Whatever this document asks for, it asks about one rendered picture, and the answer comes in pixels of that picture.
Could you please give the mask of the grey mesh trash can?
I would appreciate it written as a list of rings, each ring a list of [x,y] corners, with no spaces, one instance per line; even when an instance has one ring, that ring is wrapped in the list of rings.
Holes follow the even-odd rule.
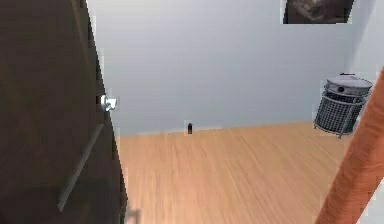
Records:
[[[370,81],[354,74],[328,78],[313,121],[314,128],[334,134],[339,139],[350,135],[372,87]]]

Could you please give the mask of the dark brown room door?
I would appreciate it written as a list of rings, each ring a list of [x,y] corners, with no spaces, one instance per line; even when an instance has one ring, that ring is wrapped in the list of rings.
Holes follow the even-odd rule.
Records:
[[[87,0],[0,0],[0,224],[124,224]]]

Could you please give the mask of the dark framed wall picture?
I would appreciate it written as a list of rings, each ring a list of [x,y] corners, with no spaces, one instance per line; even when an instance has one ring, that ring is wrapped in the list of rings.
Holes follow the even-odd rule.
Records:
[[[284,24],[347,23],[354,0],[287,0]]]

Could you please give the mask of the orange wooden door frame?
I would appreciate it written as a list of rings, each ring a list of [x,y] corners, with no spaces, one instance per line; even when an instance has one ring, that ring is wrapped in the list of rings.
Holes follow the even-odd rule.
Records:
[[[357,224],[384,178],[384,66],[314,224]]]

